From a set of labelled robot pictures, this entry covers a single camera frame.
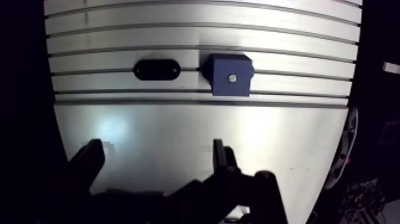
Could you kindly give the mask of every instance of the silver surface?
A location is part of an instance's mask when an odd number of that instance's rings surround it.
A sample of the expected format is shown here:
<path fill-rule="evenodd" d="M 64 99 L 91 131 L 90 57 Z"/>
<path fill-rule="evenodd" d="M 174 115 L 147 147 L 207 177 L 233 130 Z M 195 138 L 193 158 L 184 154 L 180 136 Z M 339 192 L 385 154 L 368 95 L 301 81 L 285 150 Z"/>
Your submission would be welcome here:
<path fill-rule="evenodd" d="M 93 54 L 51 57 L 50 69 L 53 73 L 87 70 L 132 69 L 144 59 L 174 59 L 183 68 L 198 68 L 212 53 L 245 54 L 252 60 L 255 70 L 270 73 L 303 73 L 317 76 L 353 78 L 355 64 L 319 58 L 301 57 L 285 54 L 242 51 L 212 50 L 147 50 L 116 51 Z"/>
<path fill-rule="evenodd" d="M 304 224 L 339 142 L 346 109 L 218 105 L 55 105 L 69 159 L 101 138 L 106 163 L 91 187 L 171 193 L 212 173 L 223 139 L 247 175 L 275 173 L 290 224 Z"/>
<path fill-rule="evenodd" d="M 45 14 L 50 15 L 54 13 L 61 13 L 71 10 L 91 9 L 92 7 L 100 6 L 113 6 L 115 4 L 126 3 L 144 3 L 153 2 L 154 0 L 46 0 L 45 1 Z M 169 0 L 159 1 L 163 4 L 171 2 Z M 172 1 L 180 3 L 212 3 L 215 1 Z M 271 6 L 281 7 L 281 10 L 300 10 L 301 13 L 315 13 L 319 15 L 326 15 L 334 18 L 341 18 L 343 20 L 353 21 L 355 23 L 361 22 L 361 9 L 343 4 L 339 1 L 332 0 L 219 0 L 219 2 L 228 3 L 243 3 L 254 4 L 253 6 Z"/>
<path fill-rule="evenodd" d="M 400 74 L 400 66 L 393 63 L 383 63 L 383 70 L 390 73 Z"/>
<path fill-rule="evenodd" d="M 360 28 L 357 26 L 298 13 L 288 13 L 265 8 L 236 7 L 228 5 L 150 5 L 89 11 L 46 20 L 46 33 L 112 27 L 124 25 L 160 23 L 208 23 L 241 26 L 257 26 L 258 29 L 286 29 L 315 33 L 357 42 Z"/>
<path fill-rule="evenodd" d="M 211 90 L 208 81 L 197 71 L 183 71 L 171 81 L 141 81 L 130 72 L 53 76 L 52 83 L 54 91 Z M 273 74 L 254 74 L 250 85 L 250 91 L 341 96 L 349 95 L 350 88 L 349 81 Z"/>
<path fill-rule="evenodd" d="M 225 49 L 255 48 L 355 60 L 357 46 L 309 36 L 262 30 L 215 27 L 157 27 L 60 36 L 47 40 L 48 52 L 156 46 L 214 46 Z"/>
<path fill-rule="evenodd" d="M 315 104 L 315 107 L 325 106 L 343 106 L 346 107 L 348 100 L 346 98 L 329 98 L 329 97 L 306 97 L 296 95 L 277 95 L 277 94 L 250 94 L 249 97 L 215 97 L 212 93 L 177 93 L 177 92 L 123 92 L 123 93 L 105 93 L 105 94 L 56 94 L 57 102 L 112 102 L 112 101 L 166 101 L 176 102 L 185 101 L 191 103 L 205 102 L 224 102 L 231 104 Z"/>

